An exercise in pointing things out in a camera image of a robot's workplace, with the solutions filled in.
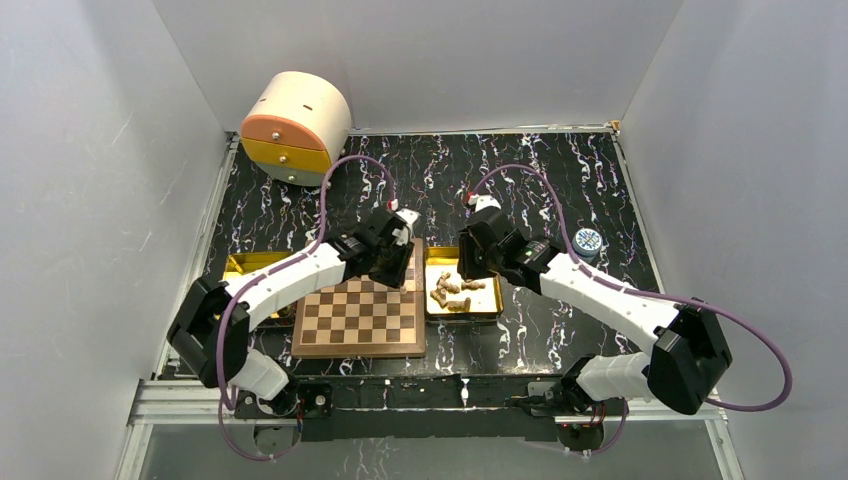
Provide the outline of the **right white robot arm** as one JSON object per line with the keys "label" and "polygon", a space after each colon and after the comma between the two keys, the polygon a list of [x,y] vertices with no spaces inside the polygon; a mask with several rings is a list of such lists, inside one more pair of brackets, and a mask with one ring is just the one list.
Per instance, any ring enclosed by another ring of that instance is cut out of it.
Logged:
{"label": "right white robot arm", "polygon": [[715,314],[633,295],[555,241],[526,237],[496,206],[474,212],[460,231],[458,272],[465,280],[499,276],[563,301],[638,346],[634,354],[584,357],[563,375],[546,401],[577,414],[608,399],[643,398],[693,415],[732,363]]}

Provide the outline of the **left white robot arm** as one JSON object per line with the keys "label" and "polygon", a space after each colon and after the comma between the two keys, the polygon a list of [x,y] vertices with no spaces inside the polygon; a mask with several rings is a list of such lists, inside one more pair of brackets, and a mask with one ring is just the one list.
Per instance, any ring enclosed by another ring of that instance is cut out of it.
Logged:
{"label": "left white robot arm", "polygon": [[354,228],[317,240],[264,269],[230,281],[198,278],[167,340],[204,387],[247,391],[271,414],[286,416],[297,407],[298,382],[276,360],[249,347],[251,333],[282,308],[352,278],[367,276],[400,287],[419,217],[407,208],[380,208]]}

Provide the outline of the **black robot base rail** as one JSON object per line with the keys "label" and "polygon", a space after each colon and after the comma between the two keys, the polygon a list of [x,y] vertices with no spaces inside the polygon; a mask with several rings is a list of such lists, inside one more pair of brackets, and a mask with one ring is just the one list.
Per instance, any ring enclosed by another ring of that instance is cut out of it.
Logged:
{"label": "black robot base rail", "polygon": [[592,401],[560,375],[303,377],[288,408],[239,395],[235,416],[266,425],[291,420],[305,441],[394,437],[519,438],[578,453],[611,439],[620,399]]}

